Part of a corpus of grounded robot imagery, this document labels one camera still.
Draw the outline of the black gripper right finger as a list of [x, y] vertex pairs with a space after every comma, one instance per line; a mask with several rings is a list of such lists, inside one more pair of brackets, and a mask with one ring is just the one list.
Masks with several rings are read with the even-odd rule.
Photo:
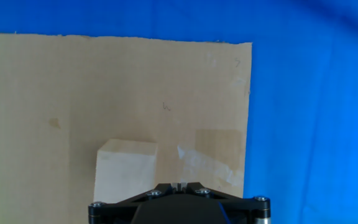
[[178, 194], [189, 197], [180, 205], [191, 221], [205, 218], [206, 223], [271, 224], [270, 199], [265, 196], [240, 198], [199, 182], [179, 183]]

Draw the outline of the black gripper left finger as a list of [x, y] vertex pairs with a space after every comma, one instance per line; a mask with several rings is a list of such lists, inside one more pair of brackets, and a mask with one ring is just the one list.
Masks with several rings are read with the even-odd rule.
[[154, 189], [125, 199], [118, 203], [93, 202], [88, 205], [88, 223], [112, 223], [114, 218], [130, 216], [144, 202], [178, 192], [178, 183], [158, 184]]

